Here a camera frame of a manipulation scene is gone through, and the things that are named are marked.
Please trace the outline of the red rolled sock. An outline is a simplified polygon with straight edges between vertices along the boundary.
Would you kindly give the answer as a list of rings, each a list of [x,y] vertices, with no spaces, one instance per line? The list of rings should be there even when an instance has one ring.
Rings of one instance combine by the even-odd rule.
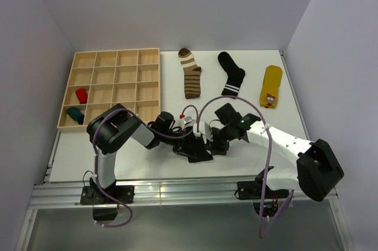
[[[87,91],[84,88],[77,89],[75,91],[76,97],[80,104],[86,104],[88,100]]]

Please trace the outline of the wooden compartment tray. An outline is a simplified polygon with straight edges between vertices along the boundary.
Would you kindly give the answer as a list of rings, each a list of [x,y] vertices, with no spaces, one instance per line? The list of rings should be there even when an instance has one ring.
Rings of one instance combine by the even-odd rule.
[[[76,52],[57,124],[61,132],[85,131],[89,122],[120,103],[148,123],[161,111],[160,50],[142,48]],[[86,104],[80,104],[75,91],[87,91]],[[79,125],[67,113],[77,107],[84,114]]]

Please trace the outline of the aluminium frame rail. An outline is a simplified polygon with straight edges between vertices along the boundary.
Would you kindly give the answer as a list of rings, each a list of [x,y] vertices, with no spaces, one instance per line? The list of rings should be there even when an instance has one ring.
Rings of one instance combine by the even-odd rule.
[[[119,181],[118,185],[134,186],[130,207],[176,206],[196,204],[237,203],[234,196],[237,183],[251,177],[183,178],[170,180]],[[28,208],[82,208],[83,184],[79,182],[51,183],[33,188]]]

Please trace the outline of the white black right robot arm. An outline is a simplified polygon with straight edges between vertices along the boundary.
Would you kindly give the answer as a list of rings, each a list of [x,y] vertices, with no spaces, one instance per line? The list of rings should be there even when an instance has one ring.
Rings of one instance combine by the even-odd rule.
[[[343,179],[344,171],[323,139],[310,141],[290,135],[268,125],[262,118],[248,113],[242,116],[230,103],[215,111],[223,127],[213,133],[213,145],[226,147],[235,139],[259,145],[289,161],[294,168],[270,168],[267,177],[256,183],[256,192],[263,198],[276,190],[301,190],[310,199],[320,202]]]

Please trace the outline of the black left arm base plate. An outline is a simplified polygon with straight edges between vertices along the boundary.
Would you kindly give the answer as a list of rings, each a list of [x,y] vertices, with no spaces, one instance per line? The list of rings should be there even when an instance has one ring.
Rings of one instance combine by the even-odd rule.
[[[125,204],[133,203],[133,197],[135,195],[135,187],[133,185],[121,185],[116,186],[115,190],[110,192],[113,198],[121,201]],[[80,205],[92,206],[101,204],[116,204],[117,202],[105,196],[100,191],[97,191],[91,186],[85,186],[82,189],[82,195],[80,197]]]

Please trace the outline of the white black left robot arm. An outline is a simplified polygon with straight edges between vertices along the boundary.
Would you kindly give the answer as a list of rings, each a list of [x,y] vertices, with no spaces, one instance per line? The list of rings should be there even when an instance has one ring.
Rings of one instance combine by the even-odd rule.
[[[196,138],[191,127],[173,129],[174,117],[161,112],[158,117],[145,123],[120,103],[94,118],[87,126],[87,133],[94,148],[95,174],[90,180],[94,197],[101,203],[118,199],[116,195],[115,159],[118,150],[129,139],[137,141],[146,149],[161,143],[171,145],[175,154],[199,160],[207,152],[201,138]]]

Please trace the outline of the yellow sock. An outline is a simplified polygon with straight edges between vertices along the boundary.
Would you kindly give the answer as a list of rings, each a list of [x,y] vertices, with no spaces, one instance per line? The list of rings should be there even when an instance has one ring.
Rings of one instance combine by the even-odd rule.
[[[276,108],[279,99],[282,73],[282,69],[278,66],[270,65],[266,68],[259,98],[261,107]]]

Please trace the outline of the green rolled sock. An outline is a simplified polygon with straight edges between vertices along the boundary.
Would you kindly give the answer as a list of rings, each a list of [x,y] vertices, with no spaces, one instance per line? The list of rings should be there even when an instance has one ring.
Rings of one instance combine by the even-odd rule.
[[[84,114],[77,107],[69,107],[66,109],[66,113],[79,125],[84,123]]]

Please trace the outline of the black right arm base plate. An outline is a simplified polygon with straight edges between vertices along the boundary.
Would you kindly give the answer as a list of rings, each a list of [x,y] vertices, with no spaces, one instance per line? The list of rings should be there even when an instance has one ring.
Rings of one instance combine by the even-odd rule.
[[[238,200],[259,200],[261,199],[262,195],[262,186],[262,180],[239,181],[237,183],[237,190],[234,192],[234,196]],[[287,198],[287,196],[289,196],[288,190],[271,190],[269,187],[266,187],[266,200],[282,199]]]

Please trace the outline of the brown striped sock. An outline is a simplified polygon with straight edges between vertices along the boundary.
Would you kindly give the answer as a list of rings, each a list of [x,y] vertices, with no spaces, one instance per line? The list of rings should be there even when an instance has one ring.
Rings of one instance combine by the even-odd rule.
[[[184,96],[186,99],[195,99],[201,95],[200,77],[201,67],[197,65],[194,55],[187,48],[178,52],[178,59],[184,71]]]

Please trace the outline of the black sock with white stripes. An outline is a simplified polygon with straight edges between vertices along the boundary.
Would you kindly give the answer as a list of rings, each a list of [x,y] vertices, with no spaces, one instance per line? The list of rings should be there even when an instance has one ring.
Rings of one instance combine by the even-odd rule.
[[[223,87],[222,96],[238,96],[245,77],[245,71],[240,68],[230,54],[223,51],[218,55],[218,61],[227,74],[227,81]]]

